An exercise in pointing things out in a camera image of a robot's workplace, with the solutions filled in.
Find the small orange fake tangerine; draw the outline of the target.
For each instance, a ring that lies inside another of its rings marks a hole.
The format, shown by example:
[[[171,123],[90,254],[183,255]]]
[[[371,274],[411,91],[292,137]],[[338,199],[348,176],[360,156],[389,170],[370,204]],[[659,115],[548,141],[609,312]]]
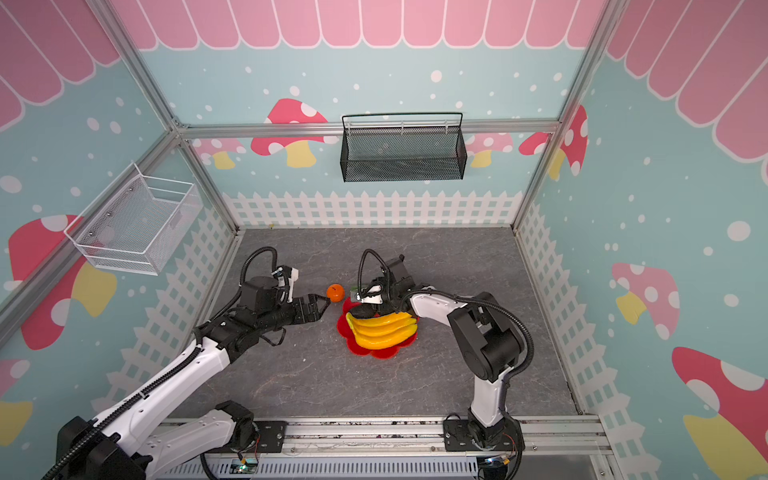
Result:
[[[332,303],[343,302],[346,298],[345,289],[341,284],[332,284],[327,288],[326,296]]]

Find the yellow fake banana bunch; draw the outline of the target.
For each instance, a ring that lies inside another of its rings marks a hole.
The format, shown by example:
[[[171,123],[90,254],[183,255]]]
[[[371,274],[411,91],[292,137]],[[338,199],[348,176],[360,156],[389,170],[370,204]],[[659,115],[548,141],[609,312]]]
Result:
[[[368,350],[384,350],[401,344],[418,331],[418,320],[406,312],[360,319],[346,314],[355,343]]]

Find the dark fake avocado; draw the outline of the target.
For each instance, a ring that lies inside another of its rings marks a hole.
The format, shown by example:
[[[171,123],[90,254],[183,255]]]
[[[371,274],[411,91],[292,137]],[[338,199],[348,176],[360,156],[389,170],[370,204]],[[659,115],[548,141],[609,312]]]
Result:
[[[378,316],[378,311],[372,305],[361,304],[352,307],[349,310],[349,314],[351,314],[356,319],[370,319],[376,318]]]

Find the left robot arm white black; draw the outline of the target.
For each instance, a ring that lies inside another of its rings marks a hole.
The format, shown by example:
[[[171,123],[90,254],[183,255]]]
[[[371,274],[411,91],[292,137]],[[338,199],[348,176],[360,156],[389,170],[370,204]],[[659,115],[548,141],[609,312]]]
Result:
[[[74,417],[58,432],[56,461],[47,479],[155,479],[207,452],[226,448],[248,454],[263,440],[253,413],[225,401],[202,417],[163,434],[157,427],[192,393],[224,371],[251,347],[284,334],[287,327],[319,321],[331,301],[297,297],[296,269],[277,263],[267,246],[248,256],[270,255],[267,276],[239,274],[236,294],[209,320],[194,328],[191,343],[165,368],[116,405],[90,420]]]

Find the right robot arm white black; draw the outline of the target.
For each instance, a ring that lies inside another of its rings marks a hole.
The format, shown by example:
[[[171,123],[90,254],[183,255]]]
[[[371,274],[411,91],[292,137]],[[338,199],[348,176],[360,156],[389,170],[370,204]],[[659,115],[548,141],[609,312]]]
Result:
[[[509,381],[532,363],[530,331],[488,292],[462,296],[416,283],[402,255],[385,261],[372,249],[361,255],[356,303],[346,314],[355,343],[384,350],[414,337],[422,319],[450,328],[461,356],[474,375],[467,430],[474,445],[490,450],[503,441],[523,449],[519,427],[506,408]]]

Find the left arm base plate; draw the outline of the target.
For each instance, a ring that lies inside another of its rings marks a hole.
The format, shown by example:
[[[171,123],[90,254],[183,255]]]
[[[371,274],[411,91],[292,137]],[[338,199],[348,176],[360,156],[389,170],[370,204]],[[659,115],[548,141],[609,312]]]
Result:
[[[267,454],[281,453],[288,423],[285,421],[257,420],[238,423],[232,437],[208,453]]]

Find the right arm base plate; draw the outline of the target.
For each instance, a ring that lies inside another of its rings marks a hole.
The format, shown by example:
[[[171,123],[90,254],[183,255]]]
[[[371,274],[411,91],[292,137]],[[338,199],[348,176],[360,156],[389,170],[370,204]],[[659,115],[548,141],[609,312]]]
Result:
[[[475,419],[447,418],[442,427],[448,452],[518,453],[526,449],[521,424],[511,417],[503,417],[490,427]]]

